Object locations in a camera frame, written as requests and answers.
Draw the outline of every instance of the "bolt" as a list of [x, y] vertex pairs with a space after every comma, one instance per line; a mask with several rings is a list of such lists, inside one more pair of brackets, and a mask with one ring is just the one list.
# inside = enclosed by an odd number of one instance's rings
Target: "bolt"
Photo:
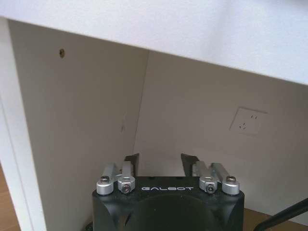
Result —
[[100, 179], [100, 182], [109, 182], [110, 181], [110, 178], [109, 176], [102, 176], [101, 179]]
[[122, 193], [124, 193], [124, 194], [128, 194], [128, 193], [130, 193], [130, 186], [128, 185], [128, 184], [125, 184], [125, 185], [123, 185], [122, 186]]
[[236, 178], [234, 176], [227, 176], [226, 181], [233, 183], [233, 182], [236, 182]]
[[206, 192], [208, 194], [213, 194], [215, 192], [215, 188], [212, 184], [208, 184], [207, 187], [206, 187]]

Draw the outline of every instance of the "screw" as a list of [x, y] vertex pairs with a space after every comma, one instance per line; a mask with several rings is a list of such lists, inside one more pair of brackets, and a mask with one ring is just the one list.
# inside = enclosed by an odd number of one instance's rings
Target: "screw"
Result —
[[124, 194], [130, 193], [130, 186], [128, 184], [122, 186], [122, 193]]
[[109, 176], [102, 176], [100, 179], [100, 182], [109, 182], [109, 181], [110, 181]]
[[63, 59], [64, 56], [65, 56], [65, 50], [64, 49], [60, 49], [59, 55], [60, 55], [61, 59]]
[[206, 187], [206, 192], [208, 194], [213, 194], [215, 192], [215, 188], [212, 184], [208, 184], [207, 187]]
[[236, 178], [234, 176], [227, 176], [226, 181], [227, 182], [236, 182]]

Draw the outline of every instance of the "white wall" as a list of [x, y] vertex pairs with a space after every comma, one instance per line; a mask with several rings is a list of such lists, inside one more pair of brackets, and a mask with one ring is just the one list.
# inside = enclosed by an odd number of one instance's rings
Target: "white wall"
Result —
[[[239, 106], [268, 112], [261, 131], [229, 131]], [[184, 175], [180, 154], [221, 162], [245, 207], [275, 214], [307, 197], [308, 87], [151, 52], [134, 150], [142, 175]], [[308, 214], [294, 221], [308, 225]]]
[[9, 26], [47, 230], [80, 231], [104, 165], [132, 154], [148, 51]]

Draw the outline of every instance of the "white shelf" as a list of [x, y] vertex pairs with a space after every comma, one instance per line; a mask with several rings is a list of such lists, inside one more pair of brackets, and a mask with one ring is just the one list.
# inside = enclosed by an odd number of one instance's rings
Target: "white shelf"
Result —
[[308, 2], [0, 1], [0, 15], [308, 84]]

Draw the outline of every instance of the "screw hole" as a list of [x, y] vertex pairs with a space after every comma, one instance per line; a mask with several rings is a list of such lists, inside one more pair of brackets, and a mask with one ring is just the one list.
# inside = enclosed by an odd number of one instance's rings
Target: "screw hole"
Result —
[[63, 59], [64, 56], [65, 56], [65, 50], [64, 49], [60, 49], [59, 55], [60, 55], [61, 59]]

